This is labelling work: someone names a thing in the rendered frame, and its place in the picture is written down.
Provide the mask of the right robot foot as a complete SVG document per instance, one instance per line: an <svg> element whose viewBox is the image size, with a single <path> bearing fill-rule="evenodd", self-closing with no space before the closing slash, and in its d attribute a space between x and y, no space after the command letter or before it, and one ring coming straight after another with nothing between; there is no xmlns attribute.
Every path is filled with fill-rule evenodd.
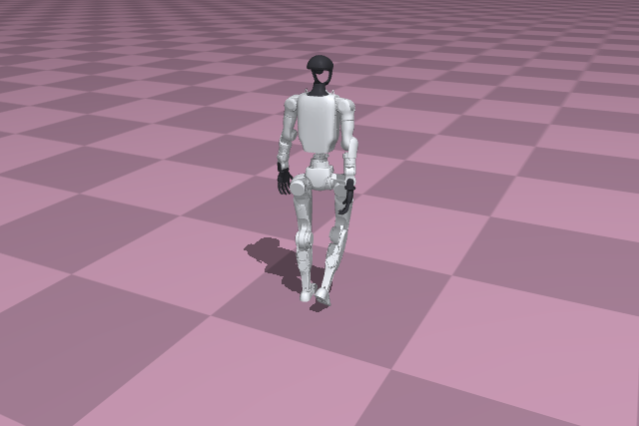
<svg viewBox="0 0 639 426"><path fill-rule="evenodd" d="M325 305L331 306L330 300L329 300L329 293L327 293L325 288L320 287L316 293L315 293L315 297L317 298L317 301L320 303L323 303Z"/></svg>

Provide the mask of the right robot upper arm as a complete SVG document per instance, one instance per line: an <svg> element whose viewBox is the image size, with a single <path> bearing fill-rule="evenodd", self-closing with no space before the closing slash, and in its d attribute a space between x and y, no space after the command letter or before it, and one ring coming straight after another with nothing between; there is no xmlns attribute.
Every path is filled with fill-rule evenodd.
<svg viewBox="0 0 639 426"><path fill-rule="evenodd" d="M349 142L352 138L354 130L354 111L355 105L352 100L335 97L335 104L337 110L341 113L340 130L341 130L341 142L340 146L345 151L348 151Z"/></svg>

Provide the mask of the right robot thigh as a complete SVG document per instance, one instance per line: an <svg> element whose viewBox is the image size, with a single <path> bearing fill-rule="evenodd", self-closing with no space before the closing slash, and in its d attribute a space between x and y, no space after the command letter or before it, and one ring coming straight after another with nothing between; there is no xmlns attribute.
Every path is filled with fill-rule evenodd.
<svg viewBox="0 0 639 426"><path fill-rule="evenodd" d="M353 203L353 197L352 197L352 201L351 201L351 204L349 204L349 209L347 213L338 214L339 211L345 208L345 204L344 205L342 204L342 202L345 201L346 199L346 193L347 193L347 190L344 188L345 186L344 178L345 178L344 174L340 174L340 175L332 174L330 178L330 184L335 193L334 195L335 225L334 227L331 228L329 232L329 237L330 237L330 241L333 241L334 244L339 243L341 232L344 229L348 231L352 203Z"/></svg>

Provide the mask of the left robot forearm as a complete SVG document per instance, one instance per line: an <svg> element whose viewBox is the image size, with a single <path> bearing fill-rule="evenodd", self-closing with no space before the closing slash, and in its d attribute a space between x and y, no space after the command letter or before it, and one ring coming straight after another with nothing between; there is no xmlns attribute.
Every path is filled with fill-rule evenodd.
<svg viewBox="0 0 639 426"><path fill-rule="evenodd" d="M282 166L282 170L284 170L289 167L289 158L290 158L289 154L290 154L290 149L292 147L292 142L283 139L281 135L279 146L280 148L279 148L279 153L277 155L277 159L278 159L278 163L280 163Z"/></svg>

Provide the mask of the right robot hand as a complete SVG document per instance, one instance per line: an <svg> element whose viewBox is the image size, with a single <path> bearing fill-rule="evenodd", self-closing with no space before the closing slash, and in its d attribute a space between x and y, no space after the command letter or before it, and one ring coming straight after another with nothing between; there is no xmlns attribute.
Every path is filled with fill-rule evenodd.
<svg viewBox="0 0 639 426"><path fill-rule="evenodd" d="M348 209L349 209L349 204L351 204L352 201L352 197L353 197L353 190L355 190L355 187L353 186L353 179L348 179L346 181L346 186L344 186L344 188L347 190L346 193L346 199L345 201L342 202L342 204L345 204L345 208L341 211L339 211L338 214L344 214L347 213Z"/></svg>

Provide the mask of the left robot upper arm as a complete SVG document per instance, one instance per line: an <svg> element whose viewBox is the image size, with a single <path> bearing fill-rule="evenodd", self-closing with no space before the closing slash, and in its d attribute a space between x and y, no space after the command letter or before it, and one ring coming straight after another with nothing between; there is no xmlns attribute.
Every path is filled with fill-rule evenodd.
<svg viewBox="0 0 639 426"><path fill-rule="evenodd" d="M285 101L284 128L282 138L287 141L294 141L298 135L294 129L297 120L297 100L299 95L292 95Z"/></svg>

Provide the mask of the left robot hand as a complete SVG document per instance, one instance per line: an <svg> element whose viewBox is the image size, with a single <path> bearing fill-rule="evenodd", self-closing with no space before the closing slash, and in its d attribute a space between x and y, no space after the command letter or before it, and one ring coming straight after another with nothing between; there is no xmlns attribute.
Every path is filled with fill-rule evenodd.
<svg viewBox="0 0 639 426"><path fill-rule="evenodd" d="M290 195L291 193L289 192L288 186L290 187L290 178L293 179L293 177L290 175L289 172L289 168L282 170L282 166L280 163L278 163L278 171L280 172L278 175L278 189L279 192L281 193L281 195L283 195L283 193L286 195L287 193ZM288 183L288 186L287 186ZM287 191L285 191L284 189L284 185L285 185L285 189ZM281 189L282 187L282 189ZM283 191L283 193L282 193Z"/></svg>

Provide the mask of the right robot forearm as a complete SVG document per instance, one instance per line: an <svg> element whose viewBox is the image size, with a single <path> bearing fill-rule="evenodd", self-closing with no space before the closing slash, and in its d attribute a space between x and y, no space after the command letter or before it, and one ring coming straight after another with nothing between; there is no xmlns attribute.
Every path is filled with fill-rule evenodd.
<svg viewBox="0 0 639 426"><path fill-rule="evenodd" d="M355 186L355 174L356 174L356 166L355 159L357 153L358 141L356 138L352 138L349 142L348 152L342 154L343 158L343 173L345 175L344 184L346 185L346 181L348 179L353 179Z"/></svg>

